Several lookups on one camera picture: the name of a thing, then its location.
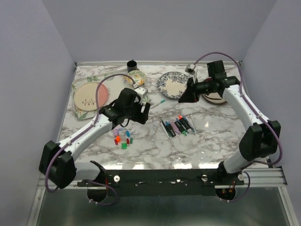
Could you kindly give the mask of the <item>orange black highlighter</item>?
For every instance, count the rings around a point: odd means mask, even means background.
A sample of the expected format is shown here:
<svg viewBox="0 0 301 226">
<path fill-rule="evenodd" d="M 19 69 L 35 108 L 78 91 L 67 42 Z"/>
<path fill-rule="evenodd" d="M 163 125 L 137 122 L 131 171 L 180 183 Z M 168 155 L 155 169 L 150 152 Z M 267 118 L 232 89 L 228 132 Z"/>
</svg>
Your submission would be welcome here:
<svg viewBox="0 0 301 226">
<path fill-rule="evenodd" d="M 178 116 L 178 118 L 179 118 L 179 121 L 180 121 L 180 123 L 184 126 L 184 128 L 186 129 L 186 130 L 189 130 L 190 129 L 190 126 L 189 126 L 189 124 L 187 123 L 187 121 L 182 117 L 182 116 Z"/>
</svg>

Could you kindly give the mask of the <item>green capped white marker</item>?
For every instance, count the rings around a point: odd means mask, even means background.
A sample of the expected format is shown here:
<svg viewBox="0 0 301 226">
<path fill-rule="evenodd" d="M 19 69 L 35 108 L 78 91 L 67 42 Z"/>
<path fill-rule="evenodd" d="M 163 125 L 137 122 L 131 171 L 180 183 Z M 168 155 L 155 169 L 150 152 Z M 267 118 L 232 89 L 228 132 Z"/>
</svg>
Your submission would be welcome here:
<svg viewBox="0 0 301 226">
<path fill-rule="evenodd" d="M 192 124 L 193 124 L 194 130 L 195 130 L 195 131 L 197 131 L 197 130 L 198 130 L 198 128 L 197 128 L 197 125 L 196 125 L 196 123 L 195 123 L 195 120 L 194 120 L 194 118 L 193 118 L 193 115 L 192 115 L 192 114 L 190 114 L 190 119 L 191 119 L 191 121 L 192 121 Z"/>
</svg>

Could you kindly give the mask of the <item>teal capped white marker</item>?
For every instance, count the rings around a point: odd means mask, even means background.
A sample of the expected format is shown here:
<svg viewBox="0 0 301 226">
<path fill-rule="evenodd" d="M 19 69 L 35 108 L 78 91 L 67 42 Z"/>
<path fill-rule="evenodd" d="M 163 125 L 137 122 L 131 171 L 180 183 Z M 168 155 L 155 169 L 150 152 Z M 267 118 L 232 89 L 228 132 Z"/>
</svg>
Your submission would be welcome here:
<svg viewBox="0 0 301 226">
<path fill-rule="evenodd" d="M 157 102 L 157 103 L 151 105 L 151 106 L 150 106 L 150 109 L 152 109 L 152 108 L 154 108 L 154 107 L 156 107 L 156 106 L 158 106 L 158 105 L 164 103 L 165 101 L 166 101 L 165 99 L 162 99 L 161 101 L 159 101 L 159 102 Z"/>
</svg>

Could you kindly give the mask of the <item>blue black highlighter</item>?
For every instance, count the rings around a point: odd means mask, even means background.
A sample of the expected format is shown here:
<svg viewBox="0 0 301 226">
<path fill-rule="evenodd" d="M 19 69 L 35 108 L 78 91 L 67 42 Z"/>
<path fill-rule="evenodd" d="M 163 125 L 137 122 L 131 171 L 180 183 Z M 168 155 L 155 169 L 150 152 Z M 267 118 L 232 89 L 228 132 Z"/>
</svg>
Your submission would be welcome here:
<svg viewBox="0 0 301 226">
<path fill-rule="evenodd" d="M 170 124 L 168 121 L 165 121 L 165 126 L 166 126 L 166 129 L 167 129 L 169 135 L 170 135 L 171 137 L 175 137 L 175 136 L 176 136 L 176 133 L 175 133 L 175 131 L 173 130 L 171 124 Z"/>
</svg>

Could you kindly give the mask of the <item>purple highlighter cap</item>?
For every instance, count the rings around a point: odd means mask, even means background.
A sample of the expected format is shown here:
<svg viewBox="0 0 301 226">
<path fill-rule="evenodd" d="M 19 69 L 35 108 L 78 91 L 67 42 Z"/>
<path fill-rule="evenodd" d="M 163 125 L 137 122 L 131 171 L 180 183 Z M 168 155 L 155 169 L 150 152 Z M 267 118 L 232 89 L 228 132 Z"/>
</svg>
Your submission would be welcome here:
<svg viewBox="0 0 301 226">
<path fill-rule="evenodd" d="M 117 130 L 117 129 L 114 129 L 113 130 L 113 135 L 116 137 L 116 136 L 118 136 L 119 135 L 119 131 Z"/>
</svg>

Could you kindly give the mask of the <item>green black highlighter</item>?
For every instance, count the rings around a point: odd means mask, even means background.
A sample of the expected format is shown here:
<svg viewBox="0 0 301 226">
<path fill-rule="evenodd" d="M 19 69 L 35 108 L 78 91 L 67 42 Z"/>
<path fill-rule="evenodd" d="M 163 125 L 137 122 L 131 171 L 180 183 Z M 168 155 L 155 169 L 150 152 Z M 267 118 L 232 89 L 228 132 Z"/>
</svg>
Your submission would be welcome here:
<svg viewBox="0 0 301 226">
<path fill-rule="evenodd" d="M 183 125 L 179 121 L 174 122 L 176 127 L 179 129 L 181 134 L 187 135 L 186 129 L 183 127 Z"/>
</svg>

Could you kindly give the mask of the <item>purple translucent highlighter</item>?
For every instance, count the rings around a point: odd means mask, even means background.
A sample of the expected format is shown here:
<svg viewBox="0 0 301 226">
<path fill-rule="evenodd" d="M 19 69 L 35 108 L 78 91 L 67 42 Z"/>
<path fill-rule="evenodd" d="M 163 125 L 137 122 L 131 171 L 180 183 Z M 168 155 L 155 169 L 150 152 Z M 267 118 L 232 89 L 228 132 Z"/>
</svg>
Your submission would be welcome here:
<svg viewBox="0 0 301 226">
<path fill-rule="evenodd" d="M 175 124 L 174 121 L 170 121 L 170 125 L 171 125 L 171 127 L 173 128 L 173 130 L 176 134 L 181 134 L 180 130 L 178 129 L 178 127 L 177 127 L 177 125 Z"/>
</svg>

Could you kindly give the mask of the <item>green highlighter cap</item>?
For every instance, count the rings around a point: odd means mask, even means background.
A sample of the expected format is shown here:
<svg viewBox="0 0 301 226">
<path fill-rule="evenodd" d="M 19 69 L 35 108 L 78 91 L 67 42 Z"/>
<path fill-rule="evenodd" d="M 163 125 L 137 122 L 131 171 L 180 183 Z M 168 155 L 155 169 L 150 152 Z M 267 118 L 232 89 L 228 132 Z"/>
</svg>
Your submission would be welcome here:
<svg viewBox="0 0 301 226">
<path fill-rule="evenodd" d="M 121 148 L 122 148 L 122 149 L 127 149 L 127 143 L 123 142 L 123 143 L 121 144 Z"/>
</svg>

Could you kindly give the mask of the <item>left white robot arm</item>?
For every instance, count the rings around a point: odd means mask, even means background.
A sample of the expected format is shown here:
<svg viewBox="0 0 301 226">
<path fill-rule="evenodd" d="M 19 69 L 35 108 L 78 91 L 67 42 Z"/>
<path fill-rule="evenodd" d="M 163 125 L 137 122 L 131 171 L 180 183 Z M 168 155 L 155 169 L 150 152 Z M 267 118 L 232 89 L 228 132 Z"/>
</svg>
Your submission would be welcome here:
<svg viewBox="0 0 301 226">
<path fill-rule="evenodd" d="M 72 181 L 88 180 L 99 186 L 104 182 L 104 168 L 97 162 L 78 163 L 76 160 L 99 137 L 109 133 L 125 120 L 145 124 L 150 103 L 143 103 L 145 88 L 124 88 L 118 98 L 101 107 L 98 114 L 84 127 L 59 142 L 45 144 L 39 171 L 45 175 L 45 184 L 53 182 L 57 188 L 66 188 Z"/>
</svg>

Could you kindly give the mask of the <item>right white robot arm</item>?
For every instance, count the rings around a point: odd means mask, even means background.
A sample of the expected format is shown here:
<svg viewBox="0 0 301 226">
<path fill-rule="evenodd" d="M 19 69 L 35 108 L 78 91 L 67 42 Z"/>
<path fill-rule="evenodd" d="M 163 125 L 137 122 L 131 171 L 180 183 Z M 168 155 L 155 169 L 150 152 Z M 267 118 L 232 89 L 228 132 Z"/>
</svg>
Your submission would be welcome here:
<svg viewBox="0 0 301 226">
<path fill-rule="evenodd" d="M 259 111 L 243 91 L 238 78 L 227 76 L 222 60 L 207 64 L 209 78 L 202 82 L 197 80 L 195 64 L 188 64 L 185 71 L 190 78 L 179 103 L 195 103 L 201 95 L 218 93 L 231 105 L 246 130 L 239 142 L 238 151 L 219 164 L 216 173 L 219 183 L 228 184 L 233 180 L 233 174 L 239 173 L 259 158 L 274 154 L 280 148 L 280 123 L 271 121 Z"/>
</svg>

